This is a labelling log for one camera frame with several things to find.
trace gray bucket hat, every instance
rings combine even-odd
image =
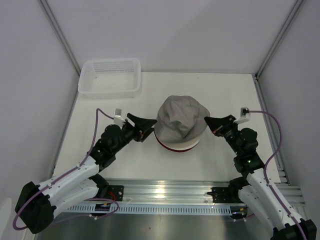
[[[198,138],[210,112],[191,96],[169,96],[160,107],[154,134],[161,143],[182,144]]]

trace white wall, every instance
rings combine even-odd
[[[255,73],[295,0],[48,0],[80,66]]]
[[[78,80],[36,0],[2,0],[0,33],[0,204],[14,208],[48,177]],[[13,208],[3,240],[20,238]]]
[[[320,1],[307,0],[261,83],[282,123],[285,166],[320,228]]]

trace white plastic basket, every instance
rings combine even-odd
[[[91,99],[133,98],[141,88],[141,64],[136,58],[87,61],[78,83]]]

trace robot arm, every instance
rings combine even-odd
[[[118,125],[106,127],[83,164],[79,162],[38,185],[29,182],[22,188],[15,212],[20,211],[20,218],[33,234],[44,230],[61,212],[81,201],[107,198],[109,184],[98,173],[107,168],[116,159],[116,153],[130,141],[143,142],[154,131],[152,126],[157,122],[128,113],[133,126],[120,115],[121,110],[117,109],[114,122]],[[34,199],[21,211],[31,198]]]
[[[242,177],[229,183],[228,192],[235,203],[245,203],[267,227],[271,240],[315,240],[317,228],[312,220],[303,220],[281,194],[277,186],[266,179],[265,164],[256,148],[258,134],[250,129],[238,130],[238,124],[250,119],[247,108],[241,109],[241,117],[229,115],[223,118],[205,117],[212,133],[224,137],[235,152],[235,168]],[[216,189],[209,192],[215,198]]]

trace white table surface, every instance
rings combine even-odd
[[[116,108],[122,116],[131,113],[155,119],[170,95],[189,95],[204,105],[211,117],[240,116],[240,108],[261,110],[250,74],[143,72],[141,95],[122,99],[89,99],[79,94],[55,166],[54,175],[81,161],[89,150],[96,108],[113,115]],[[113,121],[99,116],[97,136]],[[257,152],[266,162],[272,154],[262,114],[252,113],[251,120],[239,125],[258,132]],[[207,128],[200,143],[185,153],[171,152],[157,142],[154,134],[143,143],[132,141],[116,160],[100,174],[105,178],[135,180],[229,181],[241,175],[234,166],[235,154],[224,138],[214,136]],[[274,161],[268,167],[271,179],[280,178]]]

